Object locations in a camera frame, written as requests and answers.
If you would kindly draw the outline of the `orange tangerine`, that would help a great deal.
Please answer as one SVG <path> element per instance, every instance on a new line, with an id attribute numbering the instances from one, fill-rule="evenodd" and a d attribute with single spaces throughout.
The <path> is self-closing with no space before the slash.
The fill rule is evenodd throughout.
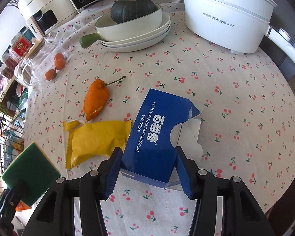
<path id="1" fill-rule="evenodd" d="M 57 72 L 55 69 L 50 69 L 45 73 L 45 80 L 51 81 L 57 76 Z"/>
<path id="2" fill-rule="evenodd" d="M 54 62 L 56 62 L 59 59 L 64 59 L 64 55 L 62 53 L 56 53 L 54 55 Z"/>
<path id="3" fill-rule="evenodd" d="M 63 58 L 58 59 L 56 62 L 54 62 L 55 69 L 58 71 L 61 71 L 66 65 L 66 61 Z"/>

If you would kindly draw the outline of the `brown twig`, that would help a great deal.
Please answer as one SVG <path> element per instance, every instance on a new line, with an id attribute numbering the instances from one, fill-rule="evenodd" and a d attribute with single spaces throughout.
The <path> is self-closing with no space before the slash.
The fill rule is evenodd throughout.
<path id="1" fill-rule="evenodd" d="M 104 86 L 109 86 L 109 85 L 111 85 L 111 84 L 117 83 L 117 82 L 119 82 L 119 81 L 125 79 L 126 77 L 127 77 L 127 76 L 122 76 L 121 78 L 119 78 L 119 79 L 117 79 L 117 80 L 115 80 L 115 81 L 112 81 L 112 82 L 109 82 L 109 83 L 105 83 Z"/>

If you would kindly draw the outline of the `yellow green sponge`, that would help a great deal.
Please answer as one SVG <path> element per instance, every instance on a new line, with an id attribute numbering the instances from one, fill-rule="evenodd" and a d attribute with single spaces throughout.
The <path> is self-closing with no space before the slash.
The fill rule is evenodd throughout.
<path id="1" fill-rule="evenodd" d="M 32 142 L 8 166 L 2 179 L 10 189 L 17 183 L 25 185 L 21 201 L 32 206 L 60 176 L 39 145 Z"/>

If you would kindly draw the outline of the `white electric cooking pot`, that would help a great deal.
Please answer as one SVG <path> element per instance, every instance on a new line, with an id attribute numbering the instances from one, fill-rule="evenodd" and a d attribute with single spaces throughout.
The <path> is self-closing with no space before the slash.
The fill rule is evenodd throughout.
<path id="1" fill-rule="evenodd" d="M 267 37 L 294 63 L 295 48 L 270 25 L 273 0 L 184 0 L 185 24 L 234 54 L 255 53 Z"/>

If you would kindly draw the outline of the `stacked white plates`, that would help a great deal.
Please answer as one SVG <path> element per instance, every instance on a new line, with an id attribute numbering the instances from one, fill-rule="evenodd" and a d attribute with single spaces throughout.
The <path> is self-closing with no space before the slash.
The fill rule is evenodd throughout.
<path id="1" fill-rule="evenodd" d="M 169 14 L 162 12 L 161 26 L 152 34 L 145 34 L 139 37 L 135 37 L 132 41 L 124 40 L 121 43 L 115 44 L 113 41 L 100 41 L 100 44 L 110 51 L 117 53 L 134 52 L 151 47 L 161 40 L 163 40 L 170 32 L 171 29 L 171 17 Z"/>

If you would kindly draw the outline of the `dark green pumpkin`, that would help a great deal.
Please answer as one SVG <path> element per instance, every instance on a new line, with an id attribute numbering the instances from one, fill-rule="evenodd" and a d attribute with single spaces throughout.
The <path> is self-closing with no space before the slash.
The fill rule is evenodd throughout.
<path id="1" fill-rule="evenodd" d="M 151 0 L 117 0 L 111 7 L 115 23 L 124 23 L 155 12 L 157 6 Z"/>

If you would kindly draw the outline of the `red label jar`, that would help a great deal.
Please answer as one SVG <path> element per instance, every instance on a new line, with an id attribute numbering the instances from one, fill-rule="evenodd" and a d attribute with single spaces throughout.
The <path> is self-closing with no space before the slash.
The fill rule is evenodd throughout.
<path id="1" fill-rule="evenodd" d="M 17 34 L 10 42 L 11 51 L 19 58 L 21 58 L 32 47 L 32 43 L 23 35 Z"/>

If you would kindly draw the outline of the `cream air fryer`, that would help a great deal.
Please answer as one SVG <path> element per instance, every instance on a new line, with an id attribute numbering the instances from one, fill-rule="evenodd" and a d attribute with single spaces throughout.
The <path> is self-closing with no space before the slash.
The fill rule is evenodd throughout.
<path id="1" fill-rule="evenodd" d="M 38 40 L 78 14 L 70 0 L 19 0 L 17 6 Z"/>

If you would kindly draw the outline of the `yellow snack wrapper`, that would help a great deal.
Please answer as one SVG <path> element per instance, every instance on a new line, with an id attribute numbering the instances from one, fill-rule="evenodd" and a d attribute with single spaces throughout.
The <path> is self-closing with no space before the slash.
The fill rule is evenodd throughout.
<path id="1" fill-rule="evenodd" d="M 81 120 L 62 122 L 69 133 L 65 168 L 72 169 L 93 156 L 111 156 L 115 148 L 125 149 L 132 130 L 132 121 L 111 120 L 84 123 Z"/>

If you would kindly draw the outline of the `orange peel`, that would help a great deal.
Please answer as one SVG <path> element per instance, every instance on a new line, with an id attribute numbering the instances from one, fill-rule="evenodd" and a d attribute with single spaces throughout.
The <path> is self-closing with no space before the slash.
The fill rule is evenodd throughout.
<path id="1" fill-rule="evenodd" d="M 109 97 L 110 93 L 104 81 L 96 79 L 92 82 L 83 105 L 83 111 L 87 121 L 94 119 L 100 114 Z"/>

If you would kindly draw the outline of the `blue biscuit box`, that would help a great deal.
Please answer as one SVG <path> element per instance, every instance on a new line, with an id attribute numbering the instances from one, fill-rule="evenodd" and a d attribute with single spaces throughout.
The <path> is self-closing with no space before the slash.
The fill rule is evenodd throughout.
<path id="1" fill-rule="evenodd" d="M 180 189 L 175 148 L 180 146 L 188 158 L 200 162 L 202 109 L 187 98 L 150 89 L 124 150 L 122 175 L 158 188 Z"/>

